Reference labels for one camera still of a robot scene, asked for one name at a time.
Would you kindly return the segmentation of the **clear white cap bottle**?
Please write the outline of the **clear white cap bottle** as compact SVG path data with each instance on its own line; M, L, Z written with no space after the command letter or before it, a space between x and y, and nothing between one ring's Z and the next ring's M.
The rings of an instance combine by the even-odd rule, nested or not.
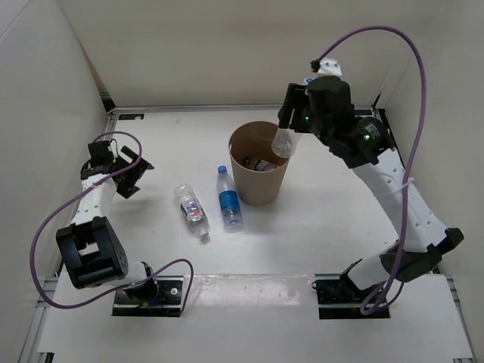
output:
M279 128L271 143L271 149L278 157L289 159L294 155L300 138L301 134L292 129Z

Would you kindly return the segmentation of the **black label small bottle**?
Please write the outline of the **black label small bottle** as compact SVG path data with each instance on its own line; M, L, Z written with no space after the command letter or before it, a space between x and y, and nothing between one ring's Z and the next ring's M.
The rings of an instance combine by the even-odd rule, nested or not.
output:
M270 163L258 157L246 157L243 161L243 165L246 169L255 172L268 172L278 168L278 164Z

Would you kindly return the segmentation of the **bottle with orange label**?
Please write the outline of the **bottle with orange label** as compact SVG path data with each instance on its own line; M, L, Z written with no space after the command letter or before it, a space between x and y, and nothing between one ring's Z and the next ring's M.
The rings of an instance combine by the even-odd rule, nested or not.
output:
M193 188L183 184L176 187L173 193L191 234L206 240L209 237L209 221Z

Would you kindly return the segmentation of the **blue label water bottle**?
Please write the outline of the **blue label water bottle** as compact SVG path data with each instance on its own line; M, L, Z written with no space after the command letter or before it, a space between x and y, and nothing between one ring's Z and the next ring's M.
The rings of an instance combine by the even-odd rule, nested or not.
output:
M239 231L243 228L243 219L234 180L226 166L219 166L217 172L216 188L225 229Z

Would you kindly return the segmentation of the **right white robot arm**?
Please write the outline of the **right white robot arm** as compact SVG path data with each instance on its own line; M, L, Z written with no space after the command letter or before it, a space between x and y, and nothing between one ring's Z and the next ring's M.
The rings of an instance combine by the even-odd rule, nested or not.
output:
M441 222L406 176L389 132L374 116L359 116L338 62L312 62L314 77L289 84L278 112L272 150L288 158L299 133L313 134L369 188L399 239L383 252L352 263L336 278L317 280L321 304L378 304L377 294L394 278L401 284L431 272L464 236Z

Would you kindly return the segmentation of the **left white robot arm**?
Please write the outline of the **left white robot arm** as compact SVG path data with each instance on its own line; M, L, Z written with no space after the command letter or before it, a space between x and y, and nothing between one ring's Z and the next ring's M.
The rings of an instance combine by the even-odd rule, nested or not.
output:
M145 303L155 300L159 284L148 277L153 269L146 262L130 262L108 220L115 194L126 199L139 191L135 184L147 170L154 167L141 158L134 167L101 185L95 183L104 176L131 166L138 155L129 147L122 147L126 160L117 156L109 141L95 141L88 145L90 159L81 168L82 189L93 190L80 199L76 214L65 228L56 233L56 241L71 283L77 289L133 285L133 293Z

